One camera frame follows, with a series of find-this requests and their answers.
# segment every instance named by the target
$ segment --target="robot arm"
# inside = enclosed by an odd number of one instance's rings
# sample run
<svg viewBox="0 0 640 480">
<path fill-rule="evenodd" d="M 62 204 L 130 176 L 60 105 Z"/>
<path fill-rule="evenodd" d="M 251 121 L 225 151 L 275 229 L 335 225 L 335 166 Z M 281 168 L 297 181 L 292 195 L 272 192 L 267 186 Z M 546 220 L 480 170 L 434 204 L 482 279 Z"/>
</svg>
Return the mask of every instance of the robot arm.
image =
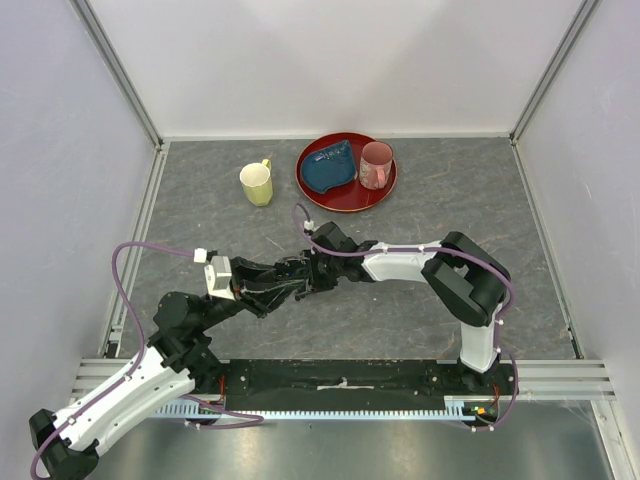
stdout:
<svg viewBox="0 0 640 480">
<path fill-rule="evenodd" d="M 506 295 L 504 285 L 493 274 L 464 258 L 416 251 L 415 245 L 394 246 L 371 240 L 356 244 L 333 222 L 308 233 L 313 242 L 327 250 L 361 252 L 361 256 L 337 257 L 312 248 L 274 265 L 263 265 L 197 250 L 195 260 L 206 264 L 207 294 L 200 297 L 170 292 L 162 297 L 154 317 L 159 330 L 150 337 L 139 368 L 128 376 L 127 365 L 73 405 L 55 413 L 41 410 L 30 419 L 36 448 L 69 421 L 42 455 L 52 477 L 85 478 L 122 435 L 167 402 L 192 391 L 215 391 L 223 364 L 209 349 L 211 339 L 204 334 L 207 329 L 242 310 L 264 317 L 292 293 L 300 300 L 332 290 L 341 277 L 352 282 L 429 283 L 461 322 L 462 371 L 486 383 L 483 377 L 491 375 L 499 360 L 494 349 L 495 313 Z M 509 278 L 504 267 L 461 233 L 452 232 L 443 241 L 423 247 L 432 246 L 479 258 Z M 411 252 L 397 252 L 402 249 Z M 122 385 L 73 419 L 83 405 L 123 376 Z"/>
</svg>

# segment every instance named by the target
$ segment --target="pink mug handle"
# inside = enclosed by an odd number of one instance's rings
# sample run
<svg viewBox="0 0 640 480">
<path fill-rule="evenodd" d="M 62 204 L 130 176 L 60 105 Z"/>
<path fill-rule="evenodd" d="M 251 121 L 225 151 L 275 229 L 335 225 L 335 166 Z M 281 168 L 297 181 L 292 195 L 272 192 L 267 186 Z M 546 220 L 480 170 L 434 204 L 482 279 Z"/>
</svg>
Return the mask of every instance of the pink mug handle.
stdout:
<svg viewBox="0 0 640 480">
<path fill-rule="evenodd" d="M 376 183 L 376 188 L 383 188 L 385 183 L 387 183 L 387 177 L 384 174 L 384 168 L 376 167 L 376 173 L 378 174 L 378 182 Z"/>
</svg>

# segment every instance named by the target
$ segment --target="cable connector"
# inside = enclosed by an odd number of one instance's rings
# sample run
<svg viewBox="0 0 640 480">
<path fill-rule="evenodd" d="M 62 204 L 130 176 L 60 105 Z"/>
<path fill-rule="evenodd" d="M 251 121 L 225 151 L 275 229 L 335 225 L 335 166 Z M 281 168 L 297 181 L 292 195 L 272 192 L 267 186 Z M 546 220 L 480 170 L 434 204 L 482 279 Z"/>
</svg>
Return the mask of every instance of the cable connector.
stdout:
<svg viewBox="0 0 640 480">
<path fill-rule="evenodd" d="M 196 248 L 193 251 L 193 262 L 194 263 L 207 263 L 207 249 L 206 248 Z"/>
</svg>

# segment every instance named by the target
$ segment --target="pink mug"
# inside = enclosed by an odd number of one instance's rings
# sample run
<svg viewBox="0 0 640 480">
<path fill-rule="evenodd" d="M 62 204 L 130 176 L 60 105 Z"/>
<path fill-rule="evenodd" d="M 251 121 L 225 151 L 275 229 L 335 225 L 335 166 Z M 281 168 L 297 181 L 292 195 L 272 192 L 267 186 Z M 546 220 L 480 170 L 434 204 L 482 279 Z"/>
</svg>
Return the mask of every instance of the pink mug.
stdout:
<svg viewBox="0 0 640 480">
<path fill-rule="evenodd" d="M 386 143 L 370 142 L 362 149 L 360 183 L 370 190 L 379 190 L 389 181 L 393 150 Z"/>
</svg>

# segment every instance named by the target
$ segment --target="red tray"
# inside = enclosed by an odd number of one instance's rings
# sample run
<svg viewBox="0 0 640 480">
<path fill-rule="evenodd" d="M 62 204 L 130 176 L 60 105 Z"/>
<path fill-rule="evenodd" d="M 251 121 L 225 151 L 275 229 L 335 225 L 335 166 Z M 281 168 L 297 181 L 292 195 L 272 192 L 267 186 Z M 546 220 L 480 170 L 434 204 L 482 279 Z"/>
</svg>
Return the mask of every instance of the red tray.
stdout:
<svg viewBox="0 0 640 480">
<path fill-rule="evenodd" d="M 298 163 L 296 164 L 296 180 L 298 182 L 300 190 L 302 190 L 302 193 L 304 193 L 305 196 L 316 205 L 334 212 L 360 212 L 377 205 L 382 200 L 384 200 L 387 195 L 389 195 L 389 193 L 391 193 L 391 190 L 393 190 L 393 187 L 395 186 L 396 180 L 398 178 L 398 171 L 396 168 L 395 160 L 393 160 L 391 164 L 389 181 L 387 182 L 385 187 L 381 188 L 380 190 L 369 190 L 368 188 L 364 188 L 360 181 L 356 178 L 346 185 L 331 188 L 326 193 L 317 193 L 307 187 L 307 185 L 305 185 L 304 181 L 302 180 L 302 175 L 300 174 L 300 166 L 302 165 L 302 160 L 304 160 L 307 155 L 309 155 L 311 152 L 315 152 L 343 140 L 349 140 L 349 143 L 351 144 L 351 150 L 353 150 L 353 156 L 356 161 L 356 171 L 359 171 L 362 149 L 367 143 L 375 142 L 375 140 L 371 137 L 361 135 L 359 133 L 332 133 L 313 141 L 307 146 L 307 148 L 302 151 L 302 153 L 300 154 L 300 158 L 298 158 Z"/>
</svg>

